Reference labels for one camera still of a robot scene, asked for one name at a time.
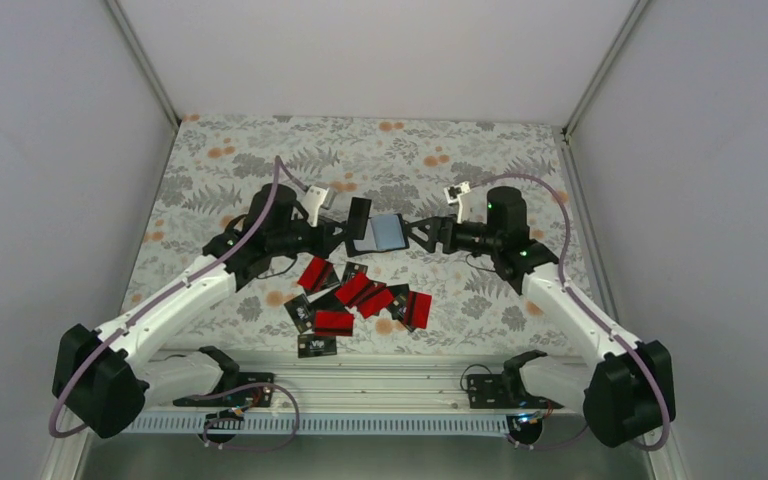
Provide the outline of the black card holder wallet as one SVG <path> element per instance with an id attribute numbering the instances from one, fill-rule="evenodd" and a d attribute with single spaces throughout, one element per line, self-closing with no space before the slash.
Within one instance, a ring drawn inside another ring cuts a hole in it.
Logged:
<path id="1" fill-rule="evenodd" d="M 345 244 L 349 258 L 409 248 L 409 238 L 401 214 L 382 214 L 371 217 L 364 236 L 360 240 L 348 240 Z"/>

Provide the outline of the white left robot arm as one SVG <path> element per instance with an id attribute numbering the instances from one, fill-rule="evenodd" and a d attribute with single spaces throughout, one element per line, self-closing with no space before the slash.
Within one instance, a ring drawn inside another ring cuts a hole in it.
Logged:
<path id="1" fill-rule="evenodd" d="M 325 258 L 340 243 L 363 238 L 368 202 L 353 199 L 348 218 L 335 221 L 320 212 L 329 198 L 318 187 L 297 198 L 287 186 L 263 186 L 249 211 L 229 222 L 161 291 L 95 329 L 77 324 L 65 332 L 53 378 L 50 434 L 70 436 L 58 427 L 64 409 L 81 420 L 82 429 L 109 438 L 158 404 L 187 396 L 204 396 L 215 405 L 230 402 L 239 380 L 221 352 L 201 348 L 169 360 L 153 357 L 197 316 L 265 273 L 274 257 Z"/>

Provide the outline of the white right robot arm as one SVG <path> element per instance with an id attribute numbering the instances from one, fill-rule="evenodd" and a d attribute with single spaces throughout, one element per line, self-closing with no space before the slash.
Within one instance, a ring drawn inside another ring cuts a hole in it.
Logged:
<path id="1" fill-rule="evenodd" d="M 663 446 L 676 416 L 669 351 L 612 320 L 566 276 L 561 258 L 532 238 L 519 190 L 489 190 L 484 222 L 434 216 L 406 228 L 430 253 L 489 256 L 499 278 L 546 314 L 582 357 L 582 364 L 567 365 L 532 351 L 511 360 L 501 382 L 509 404 L 525 407 L 537 397 L 557 401 L 582 415 L 607 447 L 653 430 L 661 432 L 653 446 Z"/>

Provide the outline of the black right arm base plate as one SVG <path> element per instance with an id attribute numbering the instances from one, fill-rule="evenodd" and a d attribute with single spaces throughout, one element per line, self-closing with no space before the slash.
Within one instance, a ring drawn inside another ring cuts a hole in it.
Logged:
<path id="1" fill-rule="evenodd" d="M 464 387 L 471 409 L 562 408 L 561 404 L 530 395 L 520 387 L 510 387 L 500 374 L 469 374 Z"/>

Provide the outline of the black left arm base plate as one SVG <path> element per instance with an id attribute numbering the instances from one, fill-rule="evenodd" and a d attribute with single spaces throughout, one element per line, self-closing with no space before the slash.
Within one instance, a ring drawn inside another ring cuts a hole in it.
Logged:
<path id="1" fill-rule="evenodd" d="M 233 393 L 230 393 L 230 390 L 253 383 L 272 383 L 273 381 L 274 376 L 271 373 L 243 373 L 236 380 L 229 380 L 217 386 L 210 393 L 211 399 L 183 397 L 174 400 L 172 404 L 175 407 L 266 408 L 272 401 L 271 387 L 258 387 Z"/>

